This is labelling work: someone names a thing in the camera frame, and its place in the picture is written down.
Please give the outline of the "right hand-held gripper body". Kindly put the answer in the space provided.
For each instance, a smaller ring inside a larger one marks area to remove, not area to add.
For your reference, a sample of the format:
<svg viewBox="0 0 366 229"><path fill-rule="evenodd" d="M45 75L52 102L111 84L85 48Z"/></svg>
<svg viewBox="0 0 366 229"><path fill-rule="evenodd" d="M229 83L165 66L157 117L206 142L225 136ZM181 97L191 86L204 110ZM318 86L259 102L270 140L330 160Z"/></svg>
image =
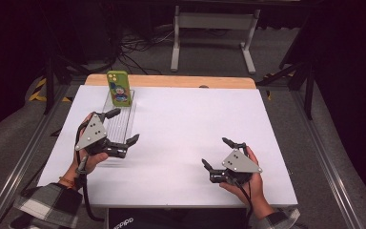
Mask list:
<svg viewBox="0 0 366 229"><path fill-rule="evenodd" d="M213 169L209 172L211 183L227 182L231 185L243 185L248 182L255 173L263 170L249 158L247 145L237 143L238 149L233 151L222 161L224 169Z"/></svg>

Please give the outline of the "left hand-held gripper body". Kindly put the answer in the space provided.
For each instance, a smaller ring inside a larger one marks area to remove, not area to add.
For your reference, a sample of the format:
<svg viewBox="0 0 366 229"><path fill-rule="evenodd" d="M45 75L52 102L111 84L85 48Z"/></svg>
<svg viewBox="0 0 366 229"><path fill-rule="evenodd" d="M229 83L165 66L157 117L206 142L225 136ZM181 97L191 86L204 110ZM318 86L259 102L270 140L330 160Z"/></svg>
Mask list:
<svg viewBox="0 0 366 229"><path fill-rule="evenodd" d="M124 143L111 142L104 127L105 113L93 112L91 117L79 126L82 135L77 135L74 150L85 150L90 156L106 153L111 157L125 158L128 146Z"/></svg>

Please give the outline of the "clear plastic storage tray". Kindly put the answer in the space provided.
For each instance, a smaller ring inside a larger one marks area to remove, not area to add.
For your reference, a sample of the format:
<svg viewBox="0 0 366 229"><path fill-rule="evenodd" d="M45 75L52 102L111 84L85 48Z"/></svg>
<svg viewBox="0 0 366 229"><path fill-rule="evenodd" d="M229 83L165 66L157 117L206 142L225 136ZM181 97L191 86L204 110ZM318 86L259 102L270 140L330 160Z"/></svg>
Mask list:
<svg viewBox="0 0 366 229"><path fill-rule="evenodd" d="M136 103L133 101L130 107L119 107L120 114L104 120L104 127L111 142L125 143L128 138L133 136L132 125L135 109Z"/></svg>

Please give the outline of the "green cartoon phone case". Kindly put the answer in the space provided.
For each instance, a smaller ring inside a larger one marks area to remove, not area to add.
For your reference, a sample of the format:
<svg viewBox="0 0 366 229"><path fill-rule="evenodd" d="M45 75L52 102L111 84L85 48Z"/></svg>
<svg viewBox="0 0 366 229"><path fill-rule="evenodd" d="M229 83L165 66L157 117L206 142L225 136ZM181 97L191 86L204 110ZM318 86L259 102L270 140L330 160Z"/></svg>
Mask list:
<svg viewBox="0 0 366 229"><path fill-rule="evenodd" d="M128 74L125 71L108 71L107 80L112 104L115 107L130 107L132 94Z"/></svg>

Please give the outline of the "person's left hand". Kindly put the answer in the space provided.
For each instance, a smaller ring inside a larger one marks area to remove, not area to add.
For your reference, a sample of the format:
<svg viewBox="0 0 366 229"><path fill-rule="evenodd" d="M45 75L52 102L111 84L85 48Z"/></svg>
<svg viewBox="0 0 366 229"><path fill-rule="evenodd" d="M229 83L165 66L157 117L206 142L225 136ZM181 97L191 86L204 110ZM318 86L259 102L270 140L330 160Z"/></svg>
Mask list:
<svg viewBox="0 0 366 229"><path fill-rule="evenodd" d="M79 177L79 175L76 172L76 169L79 166L78 159L83 159L85 156L87 157L85 165L85 170L87 174L91 173L95 169L97 164L105 161L109 157L106 153L99 153L94 156L89 156L85 150L81 150L79 153L75 153L69 169L63 176L59 178L59 183L61 185L64 185L68 189L73 190L77 189L75 180Z"/></svg>

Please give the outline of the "person's right hand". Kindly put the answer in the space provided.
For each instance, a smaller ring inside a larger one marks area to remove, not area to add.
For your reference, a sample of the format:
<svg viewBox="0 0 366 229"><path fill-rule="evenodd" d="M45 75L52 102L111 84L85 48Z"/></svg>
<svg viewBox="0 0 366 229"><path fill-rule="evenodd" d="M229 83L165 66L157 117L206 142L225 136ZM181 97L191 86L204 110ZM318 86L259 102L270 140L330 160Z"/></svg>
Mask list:
<svg viewBox="0 0 366 229"><path fill-rule="evenodd" d="M264 197L263 180L259 173L253 174L242 188L226 182L221 182L219 186L237 196L245 205L252 206L257 219L263 219L275 211Z"/></svg>

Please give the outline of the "white table cover board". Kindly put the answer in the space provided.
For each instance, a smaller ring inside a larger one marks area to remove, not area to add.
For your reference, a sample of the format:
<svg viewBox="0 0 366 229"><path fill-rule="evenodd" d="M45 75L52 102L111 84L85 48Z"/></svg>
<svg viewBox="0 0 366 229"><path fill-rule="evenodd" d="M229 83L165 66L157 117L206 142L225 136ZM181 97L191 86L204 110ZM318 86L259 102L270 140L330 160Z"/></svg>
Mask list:
<svg viewBox="0 0 366 229"><path fill-rule="evenodd" d="M125 158L110 158L89 174L91 205L239 207L203 166L221 167L231 152L225 138L253 149L270 204L297 203L259 91L137 87L133 101L139 139Z"/></svg>

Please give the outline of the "person's black printed clothing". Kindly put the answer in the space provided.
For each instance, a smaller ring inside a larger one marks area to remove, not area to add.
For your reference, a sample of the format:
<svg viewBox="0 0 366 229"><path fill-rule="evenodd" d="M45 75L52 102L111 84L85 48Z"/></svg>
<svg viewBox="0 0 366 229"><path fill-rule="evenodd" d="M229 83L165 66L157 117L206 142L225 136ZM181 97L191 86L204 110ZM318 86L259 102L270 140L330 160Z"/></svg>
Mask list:
<svg viewBox="0 0 366 229"><path fill-rule="evenodd" d="M111 208L110 229L245 229L241 208L144 209Z"/></svg>

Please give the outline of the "black tripod stand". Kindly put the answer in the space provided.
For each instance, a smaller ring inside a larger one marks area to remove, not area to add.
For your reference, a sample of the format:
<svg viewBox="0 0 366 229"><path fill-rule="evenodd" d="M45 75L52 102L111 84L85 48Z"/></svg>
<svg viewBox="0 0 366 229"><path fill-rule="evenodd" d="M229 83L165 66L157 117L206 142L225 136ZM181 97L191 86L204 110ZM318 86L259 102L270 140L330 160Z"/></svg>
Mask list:
<svg viewBox="0 0 366 229"><path fill-rule="evenodd" d="M61 85L71 83L71 71L69 67L76 70L77 73L89 75L91 72L79 64L69 60L59 54L50 54L46 59L45 77L46 77L46 109L47 115L54 105L54 78L57 78Z"/></svg>
<svg viewBox="0 0 366 229"><path fill-rule="evenodd" d="M312 100L314 93L315 74L311 62L299 62L293 64L277 73L268 73L261 81L255 83L256 86L268 86L274 81L284 76L293 76L287 83L290 91L298 91L305 84L304 112L309 120L312 120Z"/></svg>

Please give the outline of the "yellow black floor tape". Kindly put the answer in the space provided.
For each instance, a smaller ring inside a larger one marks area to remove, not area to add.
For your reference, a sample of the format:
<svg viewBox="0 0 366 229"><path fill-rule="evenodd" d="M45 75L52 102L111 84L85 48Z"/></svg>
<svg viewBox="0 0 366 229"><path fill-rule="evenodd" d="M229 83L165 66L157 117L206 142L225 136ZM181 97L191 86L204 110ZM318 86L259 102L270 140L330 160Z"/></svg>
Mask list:
<svg viewBox="0 0 366 229"><path fill-rule="evenodd" d="M42 76L37 85L35 86L33 92L31 93L31 96L29 97L29 101L47 101L47 98L41 94L43 87L46 85L47 79Z"/></svg>

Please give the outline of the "wooden table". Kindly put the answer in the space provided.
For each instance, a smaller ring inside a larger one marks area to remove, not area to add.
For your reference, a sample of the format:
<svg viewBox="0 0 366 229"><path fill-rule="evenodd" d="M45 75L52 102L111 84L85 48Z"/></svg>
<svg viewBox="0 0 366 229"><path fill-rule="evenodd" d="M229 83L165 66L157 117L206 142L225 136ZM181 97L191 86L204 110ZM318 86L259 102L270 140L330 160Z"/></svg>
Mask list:
<svg viewBox="0 0 366 229"><path fill-rule="evenodd" d="M251 78L242 77L130 74L129 82L132 87L199 88L200 86L206 86L210 89L256 88Z"/></svg>

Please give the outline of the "aluminium floor rail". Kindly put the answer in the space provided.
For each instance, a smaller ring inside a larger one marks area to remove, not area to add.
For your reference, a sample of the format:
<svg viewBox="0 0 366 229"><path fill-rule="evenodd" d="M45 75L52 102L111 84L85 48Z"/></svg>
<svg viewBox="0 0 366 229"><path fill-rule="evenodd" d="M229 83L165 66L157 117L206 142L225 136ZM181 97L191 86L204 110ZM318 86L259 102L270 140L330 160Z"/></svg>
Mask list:
<svg viewBox="0 0 366 229"><path fill-rule="evenodd" d="M18 192L47 161L55 141L51 133L63 125L71 107L63 98L76 91L75 86L60 85L50 109L43 101L29 100L0 123L0 223Z"/></svg>
<svg viewBox="0 0 366 229"><path fill-rule="evenodd" d="M332 160L326 152L323 141L320 137L320 134L318 133L314 122L308 118L306 112L304 111L304 102L302 96L299 92L291 92L291 96L294 100L296 109L301 115L302 123L306 127L307 132L312 139L317 159L329 183L331 191L335 197L335 201L346 222L348 229L365 229L362 221L357 216L352 200L347 193L347 190L343 184L341 177L339 176L335 165L333 164Z"/></svg>

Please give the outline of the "white metal stand frame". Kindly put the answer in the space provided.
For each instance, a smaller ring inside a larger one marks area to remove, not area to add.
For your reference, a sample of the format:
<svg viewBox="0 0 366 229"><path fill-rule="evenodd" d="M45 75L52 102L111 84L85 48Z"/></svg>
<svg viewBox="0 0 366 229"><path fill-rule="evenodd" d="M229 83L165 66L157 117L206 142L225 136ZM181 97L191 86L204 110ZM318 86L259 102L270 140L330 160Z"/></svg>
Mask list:
<svg viewBox="0 0 366 229"><path fill-rule="evenodd" d="M251 43L259 19L260 10L251 14L182 12L179 6L174 8L173 18L173 52L171 71L176 73L179 66L180 30L181 29L218 29L246 31L247 38L240 44L249 74L255 74L255 66L251 57Z"/></svg>

